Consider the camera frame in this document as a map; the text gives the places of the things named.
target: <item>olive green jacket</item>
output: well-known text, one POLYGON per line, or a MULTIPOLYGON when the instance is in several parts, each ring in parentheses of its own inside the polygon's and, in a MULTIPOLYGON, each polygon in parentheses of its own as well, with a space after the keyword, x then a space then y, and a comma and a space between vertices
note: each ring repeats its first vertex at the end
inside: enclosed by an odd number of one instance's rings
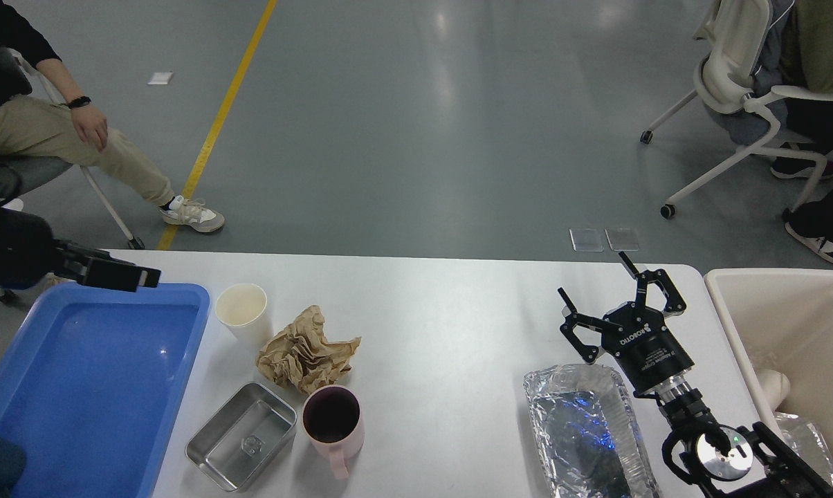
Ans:
POLYGON ((782 33, 785 82, 833 91, 833 0, 796 0, 782 33))

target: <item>yellow floor line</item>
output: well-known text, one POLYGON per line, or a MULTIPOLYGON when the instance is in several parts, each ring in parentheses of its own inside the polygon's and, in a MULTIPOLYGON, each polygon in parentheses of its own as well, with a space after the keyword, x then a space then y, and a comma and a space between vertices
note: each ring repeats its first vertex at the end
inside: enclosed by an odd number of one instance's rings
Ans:
MULTIPOLYGON (((272 10, 275 9, 275 2, 277 0, 270 0, 266 3, 266 9, 262 12, 259 23, 257 23, 256 29, 253 31, 248 48, 245 50, 245 55, 241 58, 239 69, 236 70, 229 89, 226 91, 223 104, 220 104, 220 110, 217 111, 214 124, 211 125, 208 137, 204 139, 204 145, 201 145, 201 152, 199 152, 198 158, 195 160, 195 165, 192 166, 192 172, 189 173, 189 178, 186 180, 185 186, 183 186, 183 191, 180 192, 187 199, 192 198, 193 193, 195 193, 195 186, 198 185, 201 174, 204 173, 204 167, 208 164, 210 152, 214 150, 217 136, 220 135, 220 130, 223 129, 223 123, 226 122, 226 116, 229 114, 232 102, 235 101, 235 96, 239 93, 241 81, 244 79, 245 73, 248 72, 248 66, 250 66, 253 53, 256 51, 256 46, 259 44, 259 38, 262 38, 262 33, 266 29, 268 18, 272 16, 272 10)), ((164 233, 161 234, 161 240, 158 241, 158 246, 155 248, 159 251, 167 251, 167 249, 170 249, 170 244, 174 240, 177 228, 176 225, 167 225, 164 233)))

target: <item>crumpled brown paper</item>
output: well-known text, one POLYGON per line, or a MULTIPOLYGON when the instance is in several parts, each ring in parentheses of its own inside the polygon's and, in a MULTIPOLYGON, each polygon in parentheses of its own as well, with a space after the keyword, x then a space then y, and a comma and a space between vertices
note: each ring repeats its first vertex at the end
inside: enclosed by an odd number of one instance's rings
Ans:
POLYGON ((312 305, 259 350, 256 368, 281 387, 290 382, 302 393, 311 394, 352 369, 349 360, 359 344, 360 337, 327 342, 321 308, 312 305))

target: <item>coffee inside mug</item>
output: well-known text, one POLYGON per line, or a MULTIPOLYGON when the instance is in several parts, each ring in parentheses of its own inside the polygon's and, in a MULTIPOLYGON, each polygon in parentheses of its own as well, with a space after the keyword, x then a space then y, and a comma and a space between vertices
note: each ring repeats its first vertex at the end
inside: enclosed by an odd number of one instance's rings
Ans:
POLYGON ((328 388, 309 400, 303 409, 303 427, 313 439, 335 443, 352 433, 358 423, 358 400, 346 389, 328 388))

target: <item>person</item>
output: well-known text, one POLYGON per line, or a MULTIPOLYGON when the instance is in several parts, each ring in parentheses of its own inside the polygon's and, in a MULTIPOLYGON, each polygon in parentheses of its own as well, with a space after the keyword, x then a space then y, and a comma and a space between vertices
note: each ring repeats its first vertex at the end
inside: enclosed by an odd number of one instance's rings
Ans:
MULTIPOLYGON (((833 92, 833 0, 797 0, 782 43, 784 82, 833 92)), ((789 98, 786 104, 789 128, 812 138, 822 154, 833 151, 833 102, 789 98)), ((787 214, 785 227, 789 235, 833 264, 833 190, 787 214)))
POLYGON ((202 201, 176 195, 170 180, 107 118, 72 78, 51 45, 28 20, 0 0, 0 46, 19 51, 66 100, 56 105, 21 95, 0 67, 0 156, 57 157, 96 166, 158 208, 165 223, 211 232, 226 222, 202 201))

